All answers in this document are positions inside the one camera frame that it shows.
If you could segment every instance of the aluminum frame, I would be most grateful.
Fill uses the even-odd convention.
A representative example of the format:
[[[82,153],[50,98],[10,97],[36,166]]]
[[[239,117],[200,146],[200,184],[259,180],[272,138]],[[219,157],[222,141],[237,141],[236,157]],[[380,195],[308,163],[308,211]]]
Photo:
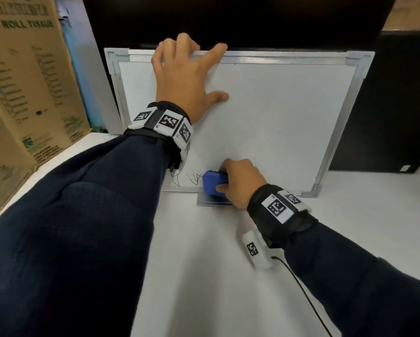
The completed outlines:
[[[128,48],[106,48],[104,49],[104,52],[108,71],[112,77],[121,120],[123,125],[127,127],[130,123],[130,116],[119,63],[150,62],[154,51],[131,50]],[[194,56],[199,57],[204,54],[204,51],[197,51],[194,53]],[[310,191],[303,191],[300,196],[305,198],[317,198],[319,196],[322,189],[322,181],[329,169],[336,147],[338,146],[342,132],[344,131],[349,115],[352,111],[352,107],[357,99],[361,84],[369,71],[374,54],[375,53],[373,51],[227,51],[220,60],[220,64],[303,64],[348,65],[356,67],[313,187]],[[162,191],[173,193],[201,193],[203,189],[202,187],[180,187],[179,189],[174,189],[172,186]]]

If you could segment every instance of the wrist-mounted tracker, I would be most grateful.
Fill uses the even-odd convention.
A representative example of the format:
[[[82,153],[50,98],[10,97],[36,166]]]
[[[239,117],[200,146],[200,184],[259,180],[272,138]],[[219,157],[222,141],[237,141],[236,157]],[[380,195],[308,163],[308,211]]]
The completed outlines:
[[[269,248],[285,249],[289,236],[306,231],[318,223],[311,208],[297,196],[271,184],[252,195],[247,211]]]
[[[162,139],[171,150],[168,168],[182,170],[190,151],[190,118],[185,111],[169,101],[150,103],[137,113],[124,135],[145,135]]]

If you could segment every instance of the wire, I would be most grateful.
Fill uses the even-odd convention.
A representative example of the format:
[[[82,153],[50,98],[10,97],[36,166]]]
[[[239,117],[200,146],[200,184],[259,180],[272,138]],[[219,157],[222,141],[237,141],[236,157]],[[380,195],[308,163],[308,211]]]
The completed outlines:
[[[320,316],[319,316],[319,314],[318,314],[318,311],[316,311],[315,307],[313,306],[312,301],[308,298],[307,293],[306,293],[306,292],[305,292],[305,290],[303,289],[302,285],[300,284],[299,280],[297,279],[296,275],[295,275],[295,274],[294,274],[294,272],[291,270],[291,268],[290,268],[288,265],[286,265],[286,263],[285,263],[282,259],[280,259],[279,257],[277,257],[277,256],[272,256],[271,258],[272,258],[272,259],[276,259],[276,260],[280,261],[280,262],[283,264],[283,266],[285,266],[285,267],[286,267],[286,269],[287,269],[288,271],[290,271],[291,275],[294,277],[294,280],[296,280],[296,283],[299,285],[299,287],[300,287],[300,289],[302,290],[303,294],[305,294],[306,299],[308,300],[308,302],[309,302],[309,303],[310,303],[310,305],[312,306],[312,309],[313,309],[313,311],[316,313],[316,316],[319,318],[319,321],[321,322],[322,326],[323,326],[323,327],[324,327],[324,329],[327,331],[327,334],[329,334],[329,336],[330,336],[330,337],[333,337],[333,336],[332,336],[332,334],[330,333],[329,329],[327,329],[327,327],[325,326],[324,322],[322,321],[321,317],[320,317]]]

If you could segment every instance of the white desk surface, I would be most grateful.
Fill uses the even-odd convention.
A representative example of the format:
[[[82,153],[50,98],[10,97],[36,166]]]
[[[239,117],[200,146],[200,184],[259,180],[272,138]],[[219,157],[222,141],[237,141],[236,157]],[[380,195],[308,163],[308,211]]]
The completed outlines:
[[[112,137],[84,137],[44,164],[12,202],[56,165]],[[321,222],[420,279],[420,169],[328,172],[319,198],[305,202]],[[285,267],[275,261],[261,272],[249,263],[239,241],[252,225],[235,208],[196,207],[196,194],[162,193],[132,336],[324,336]]]

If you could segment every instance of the whiteboard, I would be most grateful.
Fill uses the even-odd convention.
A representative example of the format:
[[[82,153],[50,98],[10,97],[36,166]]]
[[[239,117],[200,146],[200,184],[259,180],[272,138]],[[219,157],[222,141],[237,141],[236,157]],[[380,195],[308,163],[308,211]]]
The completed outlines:
[[[129,50],[128,61],[118,61],[131,119],[156,97],[152,53]],[[249,158],[268,182],[295,194],[311,192],[328,166],[328,147],[358,68],[347,64],[348,57],[348,52],[226,52],[205,88],[226,91],[230,99],[195,125],[184,169],[166,189],[199,191],[205,171],[218,170],[225,158]]]

